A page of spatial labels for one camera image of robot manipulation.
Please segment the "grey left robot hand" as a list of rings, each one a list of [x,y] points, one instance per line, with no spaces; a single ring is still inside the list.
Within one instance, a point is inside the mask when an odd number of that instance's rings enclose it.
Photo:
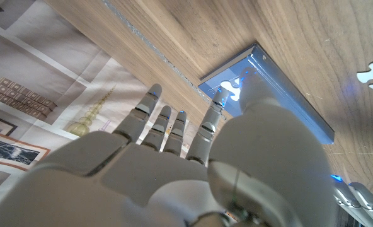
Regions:
[[[361,225],[373,226],[373,194],[360,182],[346,184],[341,176],[333,179],[333,196],[336,203]]]

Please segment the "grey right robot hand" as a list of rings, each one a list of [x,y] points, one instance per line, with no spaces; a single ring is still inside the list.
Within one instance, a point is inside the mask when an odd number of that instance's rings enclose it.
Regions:
[[[313,133],[264,75],[240,76],[242,114],[208,152],[136,144],[145,113],[48,155],[0,202],[0,226],[333,226],[334,181]]]

